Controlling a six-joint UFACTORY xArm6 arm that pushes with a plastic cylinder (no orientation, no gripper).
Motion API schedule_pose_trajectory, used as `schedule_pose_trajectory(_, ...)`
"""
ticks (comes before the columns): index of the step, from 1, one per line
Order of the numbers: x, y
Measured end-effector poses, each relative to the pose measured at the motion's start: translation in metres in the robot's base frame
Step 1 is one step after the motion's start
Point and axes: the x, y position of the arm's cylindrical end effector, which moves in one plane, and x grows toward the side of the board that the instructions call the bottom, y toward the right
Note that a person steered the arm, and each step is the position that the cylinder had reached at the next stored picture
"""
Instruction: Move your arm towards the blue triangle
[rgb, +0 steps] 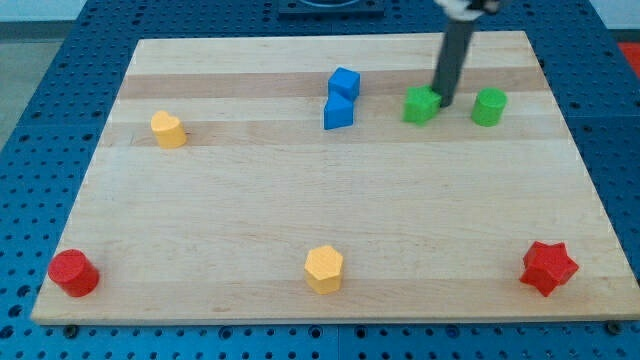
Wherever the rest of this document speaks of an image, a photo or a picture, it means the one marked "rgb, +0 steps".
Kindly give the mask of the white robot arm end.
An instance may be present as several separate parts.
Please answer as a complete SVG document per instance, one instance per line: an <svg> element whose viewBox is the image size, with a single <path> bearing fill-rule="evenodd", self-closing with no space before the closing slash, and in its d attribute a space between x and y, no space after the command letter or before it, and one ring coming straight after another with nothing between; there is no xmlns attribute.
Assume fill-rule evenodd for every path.
<svg viewBox="0 0 640 360"><path fill-rule="evenodd" d="M473 22L483 15L495 15L511 0L434 0L450 20Z"/></svg>

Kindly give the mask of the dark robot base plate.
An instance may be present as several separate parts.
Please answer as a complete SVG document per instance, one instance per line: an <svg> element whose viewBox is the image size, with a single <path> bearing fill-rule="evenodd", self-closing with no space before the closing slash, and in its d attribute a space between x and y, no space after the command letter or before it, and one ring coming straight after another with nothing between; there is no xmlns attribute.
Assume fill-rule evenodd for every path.
<svg viewBox="0 0 640 360"><path fill-rule="evenodd" d="M381 16L385 0L277 0L277 13L282 17L300 16Z"/></svg>

